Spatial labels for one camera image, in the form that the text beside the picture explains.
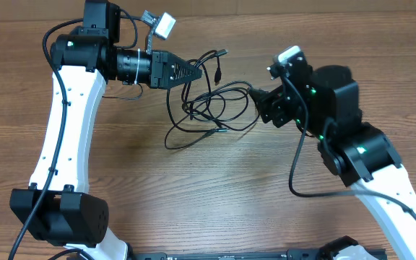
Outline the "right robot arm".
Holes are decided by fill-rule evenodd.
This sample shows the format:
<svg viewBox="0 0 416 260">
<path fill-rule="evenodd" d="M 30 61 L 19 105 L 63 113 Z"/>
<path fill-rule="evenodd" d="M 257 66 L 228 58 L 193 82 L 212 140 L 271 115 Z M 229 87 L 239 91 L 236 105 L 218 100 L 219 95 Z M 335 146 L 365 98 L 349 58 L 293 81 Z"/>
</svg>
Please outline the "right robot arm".
<svg viewBox="0 0 416 260">
<path fill-rule="evenodd" d="M 359 87 L 350 69 L 286 62 L 268 71 L 281 85 L 270 92 L 250 92 L 263 122 L 279 128 L 294 121 L 302 137 L 317 138 L 325 166 L 348 188 L 311 196 L 357 197 L 397 256 L 416 259 L 416 193 L 387 135 L 363 121 Z"/>
</svg>

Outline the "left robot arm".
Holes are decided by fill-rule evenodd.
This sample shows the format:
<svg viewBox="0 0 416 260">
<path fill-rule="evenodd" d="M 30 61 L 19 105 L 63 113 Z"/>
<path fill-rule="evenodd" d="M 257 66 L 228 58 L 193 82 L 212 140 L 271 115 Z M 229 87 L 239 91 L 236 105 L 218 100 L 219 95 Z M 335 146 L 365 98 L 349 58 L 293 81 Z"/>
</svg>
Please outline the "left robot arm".
<svg viewBox="0 0 416 260">
<path fill-rule="evenodd" d="M 109 1 L 87 1 L 74 29 L 43 40 L 53 71 L 53 98 L 38 164 L 26 189 L 14 189 L 10 207 L 22 232 L 60 246 L 81 259 L 130 259 L 131 246 L 109 228 L 105 200 L 89 193 L 88 158 L 100 101 L 107 83 L 169 90 L 192 82 L 200 69 L 147 45 L 121 46 L 126 12 Z"/>
</svg>

